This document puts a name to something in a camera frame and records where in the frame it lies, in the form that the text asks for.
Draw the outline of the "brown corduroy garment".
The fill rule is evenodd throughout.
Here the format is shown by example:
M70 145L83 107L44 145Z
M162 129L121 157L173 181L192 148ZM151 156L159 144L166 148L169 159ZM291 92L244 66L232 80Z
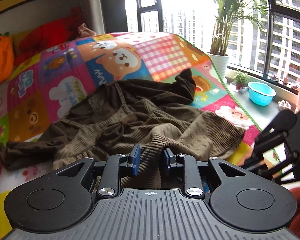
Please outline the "brown corduroy garment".
M190 69L173 83L120 80L101 85L52 123L35 142L0 146L0 161L13 171L51 160L59 169L85 157L106 160L141 147L137 177L122 187L160 188L164 149L199 161L226 159L242 142L245 130L211 111L192 106L196 84Z

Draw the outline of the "turquoise plastic basin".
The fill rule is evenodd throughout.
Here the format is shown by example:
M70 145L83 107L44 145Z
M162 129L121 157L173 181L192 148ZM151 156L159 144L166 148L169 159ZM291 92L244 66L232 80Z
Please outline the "turquoise plastic basin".
M276 96L276 91L262 82L250 81L248 88L250 100L259 106L269 105L273 97Z

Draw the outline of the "small potted green plant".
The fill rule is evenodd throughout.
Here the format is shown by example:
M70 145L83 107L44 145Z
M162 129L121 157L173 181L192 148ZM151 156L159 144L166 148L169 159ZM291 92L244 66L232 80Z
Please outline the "small potted green plant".
M234 76L234 83L236 85L236 89L240 90L245 88L248 84L249 76L242 71L237 71L236 75Z

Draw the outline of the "white ribbed plant pot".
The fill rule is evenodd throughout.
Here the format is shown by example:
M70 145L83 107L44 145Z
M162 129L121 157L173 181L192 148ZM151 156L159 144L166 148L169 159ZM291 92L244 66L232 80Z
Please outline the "white ribbed plant pot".
M208 53L211 61L213 62L213 64L215 65L215 67L218 70L218 73L221 77L221 80L223 81L223 79L225 78L225 72L228 66L228 62L230 57L228 55L222 56L222 55L215 55L215 54L211 54Z

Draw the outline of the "colourful cartoon play mat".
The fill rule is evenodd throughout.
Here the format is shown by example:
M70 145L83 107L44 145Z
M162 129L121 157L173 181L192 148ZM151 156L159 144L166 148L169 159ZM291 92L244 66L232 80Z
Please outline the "colourful cartoon play mat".
M172 83L189 68L196 88L193 106L215 112L245 129L230 157L241 164L252 152L260 127L221 81L213 62L182 37L169 33L110 33L60 44L34 55L11 74L0 93L0 145L35 142L72 106L100 85L127 79ZM0 163L0 239L11 226L4 213L7 194L48 172L47 164L8 172Z

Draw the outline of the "pink cloth toy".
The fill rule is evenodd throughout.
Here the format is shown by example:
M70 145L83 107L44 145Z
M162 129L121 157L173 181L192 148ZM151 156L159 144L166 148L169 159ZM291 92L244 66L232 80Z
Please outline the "pink cloth toy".
M94 37L96 33L89 29L85 23L81 24L78 28L78 38L85 38L85 37Z

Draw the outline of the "red plush cushion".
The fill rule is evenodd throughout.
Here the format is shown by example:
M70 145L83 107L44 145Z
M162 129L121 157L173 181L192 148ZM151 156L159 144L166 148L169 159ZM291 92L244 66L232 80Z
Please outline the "red plush cushion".
M34 29L13 34L14 66L17 67L34 55L78 37L78 27L85 22L80 7L71 14Z

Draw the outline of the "potted palm plant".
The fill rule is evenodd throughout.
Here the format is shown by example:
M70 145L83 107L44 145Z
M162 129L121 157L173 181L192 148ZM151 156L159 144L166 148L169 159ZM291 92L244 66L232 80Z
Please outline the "potted palm plant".
M213 0L217 5L210 53L225 56L231 29L234 23L249 21L254 28L261 30L262 23L255 15L267 16L268 0Z

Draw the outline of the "orange pumpkin plush cushion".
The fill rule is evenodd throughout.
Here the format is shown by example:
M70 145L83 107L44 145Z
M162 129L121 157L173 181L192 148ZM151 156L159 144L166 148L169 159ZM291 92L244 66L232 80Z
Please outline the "orange pumpkin plush cushion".
M14 67L14 52L9 35L0 34L0 84L6 81Z

